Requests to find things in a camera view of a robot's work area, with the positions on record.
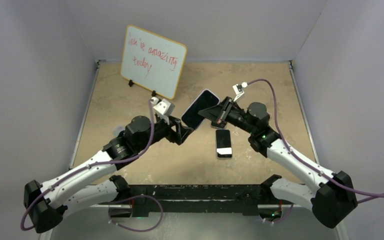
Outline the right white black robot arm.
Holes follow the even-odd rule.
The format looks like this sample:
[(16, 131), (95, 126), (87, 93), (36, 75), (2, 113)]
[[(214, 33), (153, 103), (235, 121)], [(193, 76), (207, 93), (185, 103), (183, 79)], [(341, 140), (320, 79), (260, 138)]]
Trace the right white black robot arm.
[(231, 124), (249, 133), (251, 148), (293, 173), (301, 184), (281, 176), (263, 182), (260, 196), (268, 204), (286, 200), (310, 210), (328, 228), (335, 228), (357, 206), (351, 177), (344, 171), (335, 173), (313, 162), (291, 147), (269, 125), (270, 115), (263, 103), (253, 102), (247, 110), (230, 97), (198, 114), (220, 125)]

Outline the black smartphone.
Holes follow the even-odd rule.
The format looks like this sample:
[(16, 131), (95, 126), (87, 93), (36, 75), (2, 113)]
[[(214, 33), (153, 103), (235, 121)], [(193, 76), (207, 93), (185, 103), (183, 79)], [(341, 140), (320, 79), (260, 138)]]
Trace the black smartphone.
[(228, 129), (215, 131), (216, 156), (218, 159), (231, 159), (233, 156), (231, 132)]

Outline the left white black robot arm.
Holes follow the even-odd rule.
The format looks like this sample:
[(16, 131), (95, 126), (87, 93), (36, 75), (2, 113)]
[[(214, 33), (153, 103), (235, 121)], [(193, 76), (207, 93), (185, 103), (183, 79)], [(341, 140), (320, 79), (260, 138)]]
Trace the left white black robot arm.
[(179, 146), (193, 131), (173, 116), (134, 117), (117, 137), (82, 164), (42, 183), (28, 182), (24, 186), (21, 230), (34, 229), (41, 234), (84, 208), (132, 204), (146, 198), (143, 193), (133, 195), (127, 181), (114, 173), (140, 158), (152, 144), (166, 139)]

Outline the phone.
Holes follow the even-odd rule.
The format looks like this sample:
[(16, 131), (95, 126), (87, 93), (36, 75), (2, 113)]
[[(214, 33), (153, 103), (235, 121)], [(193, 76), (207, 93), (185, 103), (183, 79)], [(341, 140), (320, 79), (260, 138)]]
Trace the phone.
[(220, 103), (220, 98), (209, 89), (204, 89), (190, 104), (181, 116), (182, 122), (189, 128), (196, 130), (205, 120), (199, 115), (200, 110), (204, 110)]

